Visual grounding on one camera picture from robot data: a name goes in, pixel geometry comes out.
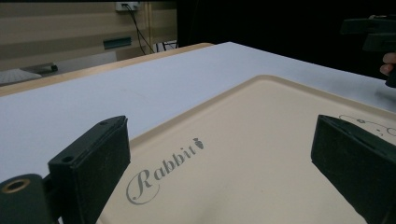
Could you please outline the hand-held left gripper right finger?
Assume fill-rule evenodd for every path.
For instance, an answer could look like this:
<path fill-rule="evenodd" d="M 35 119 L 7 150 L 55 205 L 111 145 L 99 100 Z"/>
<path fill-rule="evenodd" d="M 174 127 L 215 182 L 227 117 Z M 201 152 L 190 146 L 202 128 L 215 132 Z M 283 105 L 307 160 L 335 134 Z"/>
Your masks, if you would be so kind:
<path fill-rule="evenodd" d="M 311 160 L 368 224 L 396 224 L 396 146 L 319 115 Z"/>

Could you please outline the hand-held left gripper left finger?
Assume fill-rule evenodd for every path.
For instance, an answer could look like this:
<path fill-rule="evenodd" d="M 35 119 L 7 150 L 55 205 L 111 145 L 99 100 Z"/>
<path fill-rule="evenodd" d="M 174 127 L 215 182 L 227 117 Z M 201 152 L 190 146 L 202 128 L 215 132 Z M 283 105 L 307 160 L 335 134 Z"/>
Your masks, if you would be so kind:
<path fill-rule="evenodd" d="M 95 124 L 49 161 L 64 224 L 95 224 L 130 163 L 127 118 Z"/>

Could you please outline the beige plastic tray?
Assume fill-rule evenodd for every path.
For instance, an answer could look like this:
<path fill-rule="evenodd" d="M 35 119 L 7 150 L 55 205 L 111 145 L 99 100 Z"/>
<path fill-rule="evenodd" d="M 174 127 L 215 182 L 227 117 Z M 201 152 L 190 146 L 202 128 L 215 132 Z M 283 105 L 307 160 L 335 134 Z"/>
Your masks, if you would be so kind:
<path fill-rule="evenodd" d="M 254 77 L 137 136 L 98 224 L 365 224 L 310 159 L 320 115 L 396 143 L 396 113 Z"/>

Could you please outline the white perforated panel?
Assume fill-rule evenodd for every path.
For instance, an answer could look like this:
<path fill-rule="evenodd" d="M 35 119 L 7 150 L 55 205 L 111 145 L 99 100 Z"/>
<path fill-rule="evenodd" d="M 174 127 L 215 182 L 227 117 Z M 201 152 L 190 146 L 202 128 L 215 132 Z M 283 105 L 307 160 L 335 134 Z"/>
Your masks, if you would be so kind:
<path fill-rule="evenodd" d="M 0 86 L 12 85 L 39 78 L 42 78 L 39 74 L 26 72 L 21 69 L 11 69 L 0 72 Z"/>

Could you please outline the dark green bar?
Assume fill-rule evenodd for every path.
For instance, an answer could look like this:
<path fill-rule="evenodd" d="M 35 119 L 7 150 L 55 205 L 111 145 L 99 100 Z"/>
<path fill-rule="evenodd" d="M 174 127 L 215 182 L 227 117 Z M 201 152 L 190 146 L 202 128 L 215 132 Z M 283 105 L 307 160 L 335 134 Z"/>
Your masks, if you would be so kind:
<path fill-rule="evenodd" d="M 122 48 L 122 47 L 127 47 L 132 44 L 132 38 L 131 37 L 121 37 L 121 38 L 114 38 L 114 39 L 108 39 L 103 41 L 104 49 L 116 49 L 116 48 Z"/>

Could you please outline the white wall power socket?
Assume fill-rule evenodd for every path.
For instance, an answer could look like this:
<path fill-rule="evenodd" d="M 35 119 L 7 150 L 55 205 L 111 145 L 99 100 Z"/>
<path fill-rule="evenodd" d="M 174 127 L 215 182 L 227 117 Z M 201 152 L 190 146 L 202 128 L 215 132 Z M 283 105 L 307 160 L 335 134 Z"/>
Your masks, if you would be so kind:
<path fill-rule="evenodd" d="M 141 6 L 140 2 L 116 2 L 115 9 L 117 11 L 138 10 Z"/>

